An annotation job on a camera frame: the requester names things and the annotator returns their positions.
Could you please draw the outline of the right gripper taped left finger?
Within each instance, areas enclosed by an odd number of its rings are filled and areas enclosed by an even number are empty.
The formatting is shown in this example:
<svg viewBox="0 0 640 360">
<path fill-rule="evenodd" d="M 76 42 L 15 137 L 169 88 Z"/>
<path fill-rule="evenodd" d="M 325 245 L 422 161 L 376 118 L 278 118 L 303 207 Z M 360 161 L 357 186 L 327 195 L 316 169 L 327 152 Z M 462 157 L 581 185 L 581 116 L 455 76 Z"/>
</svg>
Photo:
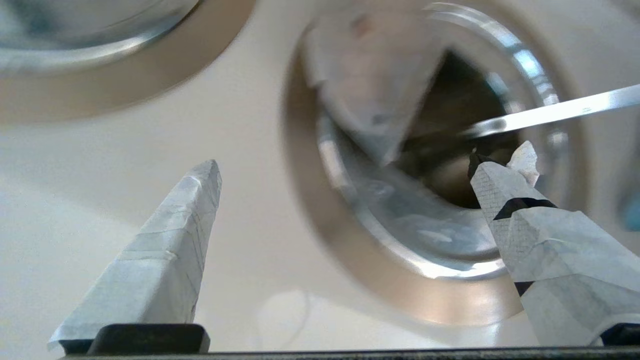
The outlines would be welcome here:
<svg viewBox="0 0 640 360">
<path fill-rule="evenodd" d="M 215 160 L 190 169 L 53 332 L 48 350 L 84 347 L 109 325 L 192 323 L 221 189 Z"/>
</svg>

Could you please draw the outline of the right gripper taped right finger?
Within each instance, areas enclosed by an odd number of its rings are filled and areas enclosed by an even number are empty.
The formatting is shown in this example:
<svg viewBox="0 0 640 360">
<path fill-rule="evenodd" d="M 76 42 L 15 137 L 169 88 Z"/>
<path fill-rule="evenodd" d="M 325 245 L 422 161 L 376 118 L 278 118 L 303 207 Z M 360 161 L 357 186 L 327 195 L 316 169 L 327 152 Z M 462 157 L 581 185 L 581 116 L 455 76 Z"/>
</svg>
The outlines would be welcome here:
<svg viewBox="0 0 640 360">
<path fill-rule="evenodd" d="M 535 189 L 531 142 L 506 165 L 474 150 L 467 176 L 540 345 L 638 346 L 639 257 Z"/>
</svg>

